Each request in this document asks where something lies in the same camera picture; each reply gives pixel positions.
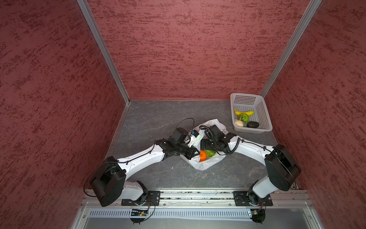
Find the white plastic bag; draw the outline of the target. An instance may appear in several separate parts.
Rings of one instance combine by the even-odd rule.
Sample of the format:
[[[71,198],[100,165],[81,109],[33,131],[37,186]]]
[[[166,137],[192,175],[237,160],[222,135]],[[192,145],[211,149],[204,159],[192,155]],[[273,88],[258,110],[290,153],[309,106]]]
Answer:
[[[225,134],[228,133],[226,126],[224,124],[220,123],[220,121],[218,119],[209,120],[207,122],[202,123],[201,125],[207,125],[208,127],[217,125],[219,130],[223,131]],[[218,153],[215,153],[215,155],[213,157],[208,157],[203,162],[199,161],[200,160],[199,156],[196,156],[196,157],[192,158],[191,160],[188,160],[184,156],[180,156],[180,157],[181,157],[181,159],[183,159],[186,163],[191,165],[196,170],[204,171],[204,170],[216,165],[217,163],[221,162],[226,157],[226,155],[222,156],[222,155],[219,155]]]

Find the orange fruit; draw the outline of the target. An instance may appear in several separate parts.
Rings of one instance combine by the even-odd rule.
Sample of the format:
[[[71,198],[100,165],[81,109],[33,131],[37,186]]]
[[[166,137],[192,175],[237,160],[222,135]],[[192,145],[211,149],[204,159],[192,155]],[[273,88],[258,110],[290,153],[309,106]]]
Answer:
[[[204,162],[204,161],[206,161],[206,160],[207,160],[207,154],[206,154],[206,152],[205,152],[205,151],[203,151],[203,150],[201,150],[201,151],[200,151],[200,155],[199,155],[199,157],[200,157],[199,162]]]

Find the beige round fruit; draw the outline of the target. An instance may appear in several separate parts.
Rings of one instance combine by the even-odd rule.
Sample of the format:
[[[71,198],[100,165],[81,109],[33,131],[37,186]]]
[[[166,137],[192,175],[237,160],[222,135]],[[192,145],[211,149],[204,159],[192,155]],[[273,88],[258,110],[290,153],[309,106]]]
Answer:
[[[234,120],[234,124],[237,126],[237,127],[244,127],[244,122],[241,121],[241,120],[238,120],[238,119],[235,119]]]

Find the green kiwi half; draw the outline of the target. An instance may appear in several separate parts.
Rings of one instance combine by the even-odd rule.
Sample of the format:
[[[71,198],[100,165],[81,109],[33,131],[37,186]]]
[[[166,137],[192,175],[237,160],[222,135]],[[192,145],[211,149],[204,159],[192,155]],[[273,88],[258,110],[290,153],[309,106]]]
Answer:
[[[244,124],[249,122],[249,115],[245,114],[245,113],[241,113],[238,115],[238,120],[240,120],[241,122],[243,122]]]

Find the dark avocado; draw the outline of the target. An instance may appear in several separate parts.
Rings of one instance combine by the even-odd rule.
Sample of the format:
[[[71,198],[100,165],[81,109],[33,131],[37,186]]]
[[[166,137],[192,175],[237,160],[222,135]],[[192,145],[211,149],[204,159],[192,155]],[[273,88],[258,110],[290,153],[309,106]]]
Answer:
[[[255,121],[250,121],[246,124],[247,128],[258,128],[260,124]]]

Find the yellow banana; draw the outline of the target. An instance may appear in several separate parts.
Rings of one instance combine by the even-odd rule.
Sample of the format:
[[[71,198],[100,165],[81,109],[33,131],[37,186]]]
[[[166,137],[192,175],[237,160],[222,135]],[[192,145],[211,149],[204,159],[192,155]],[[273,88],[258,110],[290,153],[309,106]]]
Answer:
[[[234,109],[234,113],[237,115],[237,116],[240,116],[242,114],[246,114],[247,116],[251,116],[254,114],[254,111],[248,111],[248,112],[239,112],[237,111],[236,109]]]

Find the green fruit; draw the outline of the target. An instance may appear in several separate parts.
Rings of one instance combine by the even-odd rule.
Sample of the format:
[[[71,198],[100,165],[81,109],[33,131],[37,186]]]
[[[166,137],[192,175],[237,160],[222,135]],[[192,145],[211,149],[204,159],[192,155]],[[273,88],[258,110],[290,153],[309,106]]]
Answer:
[[[214,157],[216,152],[213,150],[205,150],[207,157]]]

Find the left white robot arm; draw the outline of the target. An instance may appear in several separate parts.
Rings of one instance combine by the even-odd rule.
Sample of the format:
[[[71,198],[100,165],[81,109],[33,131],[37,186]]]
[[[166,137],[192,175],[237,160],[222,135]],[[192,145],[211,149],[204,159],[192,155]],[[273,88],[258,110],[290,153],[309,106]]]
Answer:
[[[148,190],[140,181],[128,179],[146,167],[160,163],[171,156],[191,159],[200,155],[200,150],[172,138],[155,141],[153,146],[135,155],[115,159],[110,156],[93,172],[89,179],[95,197],[102,207],[107,207],[118,199],[144,204],[148,200]]]

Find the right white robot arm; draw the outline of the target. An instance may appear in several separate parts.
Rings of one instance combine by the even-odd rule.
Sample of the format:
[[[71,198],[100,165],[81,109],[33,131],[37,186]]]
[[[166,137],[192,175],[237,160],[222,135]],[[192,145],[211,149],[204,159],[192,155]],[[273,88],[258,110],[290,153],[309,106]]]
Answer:
[[[256,181],[247,191],[244,202],[250,206],[259,206],[265,203],[270,194],[277,191],[288,191],[296,183],[301,173],[301,167],[287,148],[265,146],[245,140],[236,134],[222,132],[207,134],[209,148],[224,155],[238,153],[252,158],[266,167],[267,176]]]

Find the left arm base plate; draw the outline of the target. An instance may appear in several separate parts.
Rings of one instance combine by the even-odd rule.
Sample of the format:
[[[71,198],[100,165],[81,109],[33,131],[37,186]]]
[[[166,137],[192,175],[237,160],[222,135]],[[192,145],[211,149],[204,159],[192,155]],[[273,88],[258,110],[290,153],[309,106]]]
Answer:
[[[144,192],[137,200],[123,199],[121,202],[122,206],[158,206],[160,202],[160,191],[147,191]]]

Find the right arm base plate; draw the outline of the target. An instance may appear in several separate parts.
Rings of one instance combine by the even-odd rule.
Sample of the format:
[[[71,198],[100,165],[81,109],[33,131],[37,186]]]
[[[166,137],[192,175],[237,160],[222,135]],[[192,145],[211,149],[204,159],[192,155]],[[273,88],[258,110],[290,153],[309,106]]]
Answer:
[[[258,197],[254,192],[234,191],[234,202],[237,207],[271,207],[272,198],[267,195],[265,198]]]

